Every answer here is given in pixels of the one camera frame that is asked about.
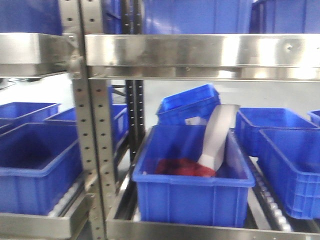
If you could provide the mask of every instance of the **metal shelf frame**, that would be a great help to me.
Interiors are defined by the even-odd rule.
[[[133,0],[133,9],[129,4],[130,0],[121,2],[123,35],[102,34],[102,0],[59,0],[64,36],[21,33],[23,37],[18,41],[13,37],[16,33],[0,34],[3,44],[10,45],[8,39],[14,38],[8,47],[10,54],[1,52],[5,48],[0,47],[1,77],[13,77],[14,66],[20,70],[16,73],[14,69],[14,77],[38,78],[66,68],[70,73],[85,181],[85,193],[64,216],[49,219],[1,213],[1,238],[72,239],[88,218],[94,240],[320,240],[317,221],[294,222],[278,214],[276,210],[281,210],[281,205],[252,162],[249,164],[257,187],[250,194],[251,228],[142,222],[132,218],[137,193],[130,174],[145,135],[143,81],[320,82],[320,34],[142,35],[142,0]],[[21,58],[22,50],[17,51],[16,45],[24,46],[23,54],[28,58]],[[114,79],[126,81],[129,116],[129,136],[116,153],[107,87]],[[121,184],[118,159],[128,144],[131,168]],[[30,232],[36,225],[42,229]],[[291,231],[291,226],[297,225],[306,226],[308,232]]]
[[[105,84],[110,79],[126,79],[132,82],[320,82],[319,43],[320,34],[85,36],[88,68],[104,68],[102,74],[88,79],[91,86],[98,82]],[[133,220],[137,193],[129,174],[107,215],[108,239],[320,239],[317,221],[298,221],[298,225],[303,226],[307,233],[292,231],[292,226],[296,227],[297,223],[284,215],[281,204],[267,188],[268,183],[254,164],[249,164],[257,183],[248,203],[248,216],[252,216],[252,219],[249,217],[247,224],[251,228]]]

